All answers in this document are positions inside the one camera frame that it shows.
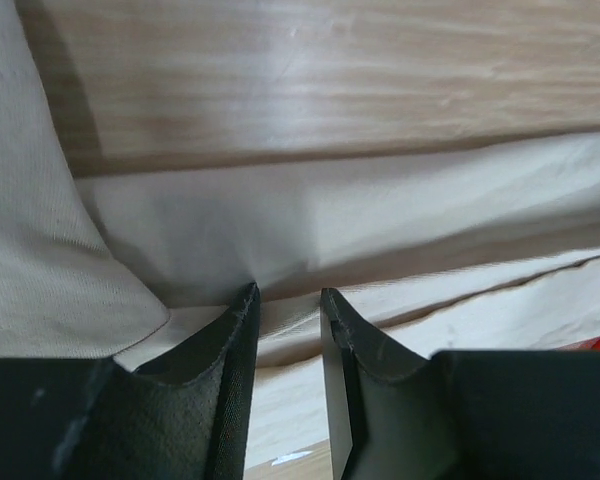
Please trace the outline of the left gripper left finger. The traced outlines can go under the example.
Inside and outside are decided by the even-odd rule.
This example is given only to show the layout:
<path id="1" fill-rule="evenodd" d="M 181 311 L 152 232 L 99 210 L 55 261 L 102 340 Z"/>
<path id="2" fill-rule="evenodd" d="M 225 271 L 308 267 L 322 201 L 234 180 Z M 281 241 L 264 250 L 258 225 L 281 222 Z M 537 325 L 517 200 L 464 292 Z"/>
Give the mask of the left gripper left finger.
<path id="1" fill-rule="evenodd" d="M 239 479 L 260 326 L 256 285 L 129 371 L 112 358 L 0 359 L 0 479 Z"/>

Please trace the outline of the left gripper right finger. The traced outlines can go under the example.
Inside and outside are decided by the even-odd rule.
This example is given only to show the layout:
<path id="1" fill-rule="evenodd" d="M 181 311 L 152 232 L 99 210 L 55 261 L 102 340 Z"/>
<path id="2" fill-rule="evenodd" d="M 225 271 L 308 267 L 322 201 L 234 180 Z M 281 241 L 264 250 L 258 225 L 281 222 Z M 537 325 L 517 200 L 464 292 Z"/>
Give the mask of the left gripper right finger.
<path id="1" fill-rule="evenodd" d="M 337 479 L 600 479 L 600 351 L 424 358 L 334 289 L 321 339 Z"/>

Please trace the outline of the beige t shirt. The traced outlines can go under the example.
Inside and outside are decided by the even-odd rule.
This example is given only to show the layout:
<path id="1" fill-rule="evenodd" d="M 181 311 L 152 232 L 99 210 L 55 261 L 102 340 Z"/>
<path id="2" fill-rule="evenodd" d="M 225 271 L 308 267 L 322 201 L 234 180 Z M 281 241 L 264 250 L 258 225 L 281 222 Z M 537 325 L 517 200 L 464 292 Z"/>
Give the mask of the beige t shirt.
<path id="1" fill-rule="evenodd" d="M 324 441 L 319 295 L 422 355 L 600 337 L 600 1 L 0 1 L 0 357 L 263 297 L 246 463 Z"/>

